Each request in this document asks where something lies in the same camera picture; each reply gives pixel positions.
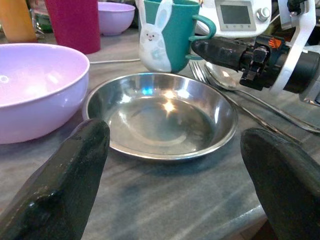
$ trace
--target stainless steel bowl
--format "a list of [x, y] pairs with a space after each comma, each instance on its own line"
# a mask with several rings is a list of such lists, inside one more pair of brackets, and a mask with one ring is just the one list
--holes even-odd
[[104, 119], [111, 148], [132, 156], [183, 161], [211, 153], [234, 135], [238, 115], [211, 87], [170, 73], [138, 73], [97, 86], [85, 120]]

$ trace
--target orange bottle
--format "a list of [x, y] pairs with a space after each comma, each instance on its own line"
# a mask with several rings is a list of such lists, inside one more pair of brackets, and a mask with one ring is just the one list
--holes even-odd
[[0, 24], [9, 43], [37, 42], [26, 0], [0, 0]]

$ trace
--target mug handle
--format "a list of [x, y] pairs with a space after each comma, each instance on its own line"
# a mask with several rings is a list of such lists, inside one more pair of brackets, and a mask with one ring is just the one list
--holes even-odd
[[[197, 15], [193, 15], [192, 18], [194, 20], [203, 22], [205, 25], [207, 25], [207, 27], [209, 28], [209, 33], [206, 36], [195, 36], [195, 35], [190, 36], [189, 37], [189, 41], [193, 42], [193, 41], [199, 40], [199, 39], [210, 39], [215, 35], [215, 33], [217, 31], [216, 25], [209, 18], [207, 18], [205, 16], [198, 15], [198, 14]], [[196, 56], [196, 55], [193, 55], [193, 54], [188, 54], [185, 57], [187, 59], [189, 59], [189, 60], [202, 60], [203, 59], [202, 57]]]

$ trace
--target purple bowl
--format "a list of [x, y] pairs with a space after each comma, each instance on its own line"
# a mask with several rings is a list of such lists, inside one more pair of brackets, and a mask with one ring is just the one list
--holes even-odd
[[119, 35], [127, 30], [135, 16], [135, 7], [116, 2], [98, 2], [100, 33]]
[[60, 45], [0, 45], [0, 144], [39, 138], [66, 123], [88, 88], [89, 60]]

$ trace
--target display screen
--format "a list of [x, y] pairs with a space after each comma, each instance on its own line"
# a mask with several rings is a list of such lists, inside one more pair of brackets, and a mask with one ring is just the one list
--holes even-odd
[[224, 24], [251, 24], [247, 6], [220, 5]]

